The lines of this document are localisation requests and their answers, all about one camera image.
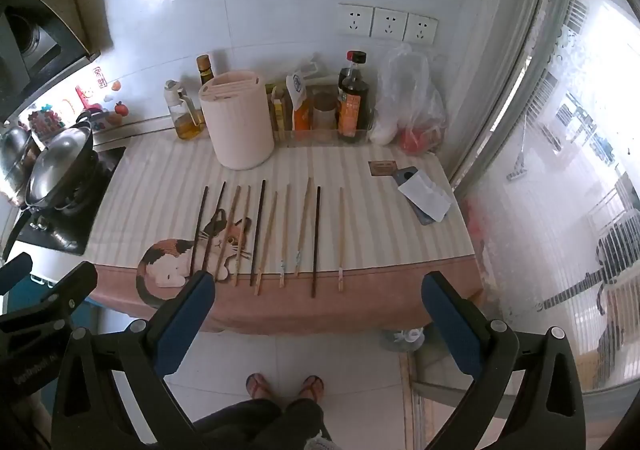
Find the orange seasoning packet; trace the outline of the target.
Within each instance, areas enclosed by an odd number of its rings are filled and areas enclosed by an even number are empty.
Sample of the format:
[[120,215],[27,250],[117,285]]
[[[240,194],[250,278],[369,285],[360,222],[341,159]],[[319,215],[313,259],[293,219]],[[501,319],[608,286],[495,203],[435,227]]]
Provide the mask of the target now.
[[312,103],[308,96],[302,73],[295,71],[286,77],[286,88],[292,103],[292,129],[309,131],[311,129]]

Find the small brown card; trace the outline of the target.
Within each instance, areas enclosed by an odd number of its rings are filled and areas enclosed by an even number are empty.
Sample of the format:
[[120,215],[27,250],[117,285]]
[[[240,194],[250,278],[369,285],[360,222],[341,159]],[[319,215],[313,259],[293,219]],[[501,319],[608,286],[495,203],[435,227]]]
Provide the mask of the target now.
[[375,160],[369,162],[370,174],[373,177],[392,176],[398,166],[395,160]]

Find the white folded paper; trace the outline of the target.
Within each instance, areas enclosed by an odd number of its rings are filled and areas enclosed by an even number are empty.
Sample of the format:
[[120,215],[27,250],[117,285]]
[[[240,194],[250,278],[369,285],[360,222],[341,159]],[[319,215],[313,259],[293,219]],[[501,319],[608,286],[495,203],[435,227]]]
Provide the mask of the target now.
[[440,223],[452,206],[452,199],[423,170],[418,170],[398,190],[417,207]]

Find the black chopstick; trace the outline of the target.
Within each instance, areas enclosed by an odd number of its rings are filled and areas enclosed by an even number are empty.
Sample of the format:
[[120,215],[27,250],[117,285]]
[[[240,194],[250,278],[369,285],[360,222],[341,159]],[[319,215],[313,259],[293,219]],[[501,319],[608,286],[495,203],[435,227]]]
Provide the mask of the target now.
[[254,231],[254,239],[253,239],[253,246],[252,246],[252,260],[250,261],[250,286],[251,287],[255,283],[255,270],[257,265],[257,252],[258,252],[260,226],[262,225],[262,207],[264,206],[266,183],[267,183],[266,180],[263,179],[262,184],[260,184],[260,192],[259,192],[259,198],[258,198],[258,204],[257,204],[255,231]]
[[312,277],[310,296],[314,299],[317,295],[317,271],[318,271],[318,246],[319,246],[319,223],[321,207],[321,186],[316,189],[316,203],[314,203],[314,246],[312,250]]

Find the yellow seasoning box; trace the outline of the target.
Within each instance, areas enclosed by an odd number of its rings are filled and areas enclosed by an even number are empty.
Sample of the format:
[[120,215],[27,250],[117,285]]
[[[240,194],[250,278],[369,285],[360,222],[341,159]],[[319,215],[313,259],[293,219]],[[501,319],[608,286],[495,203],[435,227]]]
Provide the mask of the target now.
[[289,131],[291,129],[290,97],[288,97],[288,90],[285,85],[277,84],[273,86],[270,93],[270,102],[277,130],[279,132]]

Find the steel wok with lid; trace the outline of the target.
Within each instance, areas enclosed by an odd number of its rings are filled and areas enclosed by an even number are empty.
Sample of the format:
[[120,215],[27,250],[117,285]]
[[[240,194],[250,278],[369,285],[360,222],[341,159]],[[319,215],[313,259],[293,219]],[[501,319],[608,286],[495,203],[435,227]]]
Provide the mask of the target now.
[[92,159],[91,125],[78,122],[56,135],[48,148],[38,155],[26,185],[24,204],[2,252],[7,262],[17,237],[24,226],[43,211],[62,207],[87,174]]

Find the white wall socket middle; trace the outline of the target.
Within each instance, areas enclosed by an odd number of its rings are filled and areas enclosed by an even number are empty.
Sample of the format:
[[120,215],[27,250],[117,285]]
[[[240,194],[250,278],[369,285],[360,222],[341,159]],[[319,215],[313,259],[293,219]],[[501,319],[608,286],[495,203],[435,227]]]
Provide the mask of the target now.
[[399,10],[375,7],[371,26],[371,38],[404,40],[408,14]]

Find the soy sauce bottle red cap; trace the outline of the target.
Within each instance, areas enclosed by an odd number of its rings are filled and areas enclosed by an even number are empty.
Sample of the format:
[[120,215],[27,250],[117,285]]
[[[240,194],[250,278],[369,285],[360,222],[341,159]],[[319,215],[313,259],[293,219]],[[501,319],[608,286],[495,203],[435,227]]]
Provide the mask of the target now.
[[367,53],[348,51],[348,65],[338,75],[338,137],[346,143],[363,140],[370,121],[369,84],[363,79],[362,66]]

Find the clear plastic bag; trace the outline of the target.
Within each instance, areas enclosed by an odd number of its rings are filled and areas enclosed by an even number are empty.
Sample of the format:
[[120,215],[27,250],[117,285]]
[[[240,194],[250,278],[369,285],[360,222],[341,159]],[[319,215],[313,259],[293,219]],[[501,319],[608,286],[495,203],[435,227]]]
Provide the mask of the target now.
[[397,141],[407,155],[422,155],[439,148],[446,129],[446,109],[427,56],[409,44],[390,50],[378,69],[370,142]]

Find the striped cat tablecloth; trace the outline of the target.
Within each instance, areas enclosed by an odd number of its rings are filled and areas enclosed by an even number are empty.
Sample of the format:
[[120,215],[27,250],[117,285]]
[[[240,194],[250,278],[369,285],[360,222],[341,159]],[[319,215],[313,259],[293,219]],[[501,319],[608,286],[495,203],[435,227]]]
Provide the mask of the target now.
[[[423,277],[440,271],[458,293],[483,292],[471,237],[458,207],[440,223],[423,226],[392,177],[373,177],[369,162],[395,160],[403,169],[423,170],[440,188],[448,185],[434,155],[410,157],[396,147],[372,145],[280,148],[255,169],[236,172],[216,159],[207,138],[182,141],[171,132],[130,140],[108,186],[86,250],[96,266],[93,298],[102,305],[148,318],[174,297],[189,278],[198,207],[209,192],[201,222],[195,269],[203,262],[209,221],[221,184],[227,181],[216,220],[207,269],[213,274],[236,186],[241,185],[216,301],[208,331],[246,334],[308,334],[369,329],[408,329],[427,324],[420,299]],[[294,277],[300,215],[307,178],[309,210],[299,276]],[[257,204],[266,180],[255,283],[273,192],[278,192],[262,289],[250,286],[250,261]],[[285,287],[279,288],[285,187],[288,255]],[[232,285],[242,208],[252,186],[238,286]],[[321,186],[317,295],[310,296],[314,249],[314,203]],[[344,291],[338,292],[338,192],[344,187]]]

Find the white wall socket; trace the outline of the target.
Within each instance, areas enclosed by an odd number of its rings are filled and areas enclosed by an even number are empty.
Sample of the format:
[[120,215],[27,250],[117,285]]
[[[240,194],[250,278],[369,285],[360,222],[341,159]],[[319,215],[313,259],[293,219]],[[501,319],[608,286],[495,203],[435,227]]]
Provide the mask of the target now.
[[438,20],[419,14],[408,14],[404,41],[412,44],[431,46],[434,44]]
[[370,36],[374,8],[340,3],[337,7],[336,30],[351,36]]
[[371,26],[371,38],[404,40],[408,14],[399,10],[375,7]]

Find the person's legs and sandals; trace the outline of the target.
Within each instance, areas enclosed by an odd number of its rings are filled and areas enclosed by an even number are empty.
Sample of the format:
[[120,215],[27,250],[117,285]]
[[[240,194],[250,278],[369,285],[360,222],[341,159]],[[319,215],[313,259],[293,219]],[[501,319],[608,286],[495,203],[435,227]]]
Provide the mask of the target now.
[[317,375],[303,381],[292,402],[282,407],[260,373],[246,379],[249,400],[193,423],[209,449],[332,449],[320,400],[324,383]]

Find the white wall socket left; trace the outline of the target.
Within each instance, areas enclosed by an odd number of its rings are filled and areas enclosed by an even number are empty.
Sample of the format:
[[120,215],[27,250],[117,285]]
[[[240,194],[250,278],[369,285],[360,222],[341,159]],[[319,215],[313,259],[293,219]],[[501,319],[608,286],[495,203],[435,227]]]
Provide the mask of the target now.
[[351,36],[370,36],[374,8],[340,3],[337,7],[336,30]]

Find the glass oil dispenser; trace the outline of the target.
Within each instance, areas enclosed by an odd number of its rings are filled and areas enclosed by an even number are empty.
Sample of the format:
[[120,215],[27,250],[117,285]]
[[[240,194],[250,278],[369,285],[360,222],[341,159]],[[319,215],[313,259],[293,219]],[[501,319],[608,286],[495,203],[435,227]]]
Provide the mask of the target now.
[[202,109],[193,103],[182,84],[167,80],[164,86],[165,102],[178,137],[191,140],[205,129]]

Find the black gas stove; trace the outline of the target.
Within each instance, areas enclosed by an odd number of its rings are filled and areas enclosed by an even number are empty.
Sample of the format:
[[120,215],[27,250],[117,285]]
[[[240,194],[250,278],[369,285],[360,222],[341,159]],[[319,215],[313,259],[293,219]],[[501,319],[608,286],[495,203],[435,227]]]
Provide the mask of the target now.
[[116,147],[95,152],[90,177],[59,207],[35,214],[18,234],[17,241],[74,255],[84,254],[101,202],[125,150],[125,147]]

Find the dark sauce bottle gold cap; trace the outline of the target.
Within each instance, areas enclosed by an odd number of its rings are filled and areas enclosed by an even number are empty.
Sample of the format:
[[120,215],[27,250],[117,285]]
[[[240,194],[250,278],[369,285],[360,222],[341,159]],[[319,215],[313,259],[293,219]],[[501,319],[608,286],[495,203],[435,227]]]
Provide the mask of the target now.
[[201,54],[196,57],[196,66],[198,67],[198,73],[200,73],[201,83],[205,84],[214,78],[214,71],[212,63],[210,62],[207,54]]

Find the range hood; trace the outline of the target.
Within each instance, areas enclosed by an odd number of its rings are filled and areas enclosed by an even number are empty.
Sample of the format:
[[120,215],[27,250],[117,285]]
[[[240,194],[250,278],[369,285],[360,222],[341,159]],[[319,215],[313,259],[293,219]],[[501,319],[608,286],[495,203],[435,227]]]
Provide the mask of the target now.
[[1,13],[1,119],[15,117],[99,54],[77,0],[7,0]]

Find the steel kettle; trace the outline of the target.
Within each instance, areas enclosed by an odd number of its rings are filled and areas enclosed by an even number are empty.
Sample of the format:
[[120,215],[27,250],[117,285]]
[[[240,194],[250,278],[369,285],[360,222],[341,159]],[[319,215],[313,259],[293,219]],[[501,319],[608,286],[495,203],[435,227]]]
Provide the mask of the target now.
[[13,191],[20,190],[32,173],[38,155],[32,134],[19,126],[6,129],[1,135],[1,181]]

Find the clear seasoning organizer tray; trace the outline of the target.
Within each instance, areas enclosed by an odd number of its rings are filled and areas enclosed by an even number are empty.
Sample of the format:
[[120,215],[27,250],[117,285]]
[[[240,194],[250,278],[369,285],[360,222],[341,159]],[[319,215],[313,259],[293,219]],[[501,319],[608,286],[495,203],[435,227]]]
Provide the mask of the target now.
[[281,148],[357,146],[368,142],[365,129],[358,129],[354,137],[343,136],[337,129],[303,129],[274,132],[273,138]]

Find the pink utensil holder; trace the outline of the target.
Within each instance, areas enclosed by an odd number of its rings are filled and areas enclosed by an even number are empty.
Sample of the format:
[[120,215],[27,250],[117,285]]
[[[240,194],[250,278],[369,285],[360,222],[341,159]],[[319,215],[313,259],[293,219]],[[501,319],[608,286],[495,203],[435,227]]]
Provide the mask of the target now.
[[265,83],[254,71],[235,70],[206,82],[198,91],[218,162],[250,170],[274,150]]

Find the white wall socket right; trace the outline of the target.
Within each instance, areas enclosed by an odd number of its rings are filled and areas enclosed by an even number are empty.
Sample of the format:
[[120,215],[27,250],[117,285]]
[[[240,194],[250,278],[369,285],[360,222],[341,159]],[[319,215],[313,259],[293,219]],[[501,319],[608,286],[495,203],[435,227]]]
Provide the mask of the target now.
[[419,14],[408,14],[404,41],[412,44],[431,46],[434,44],[438,20]]

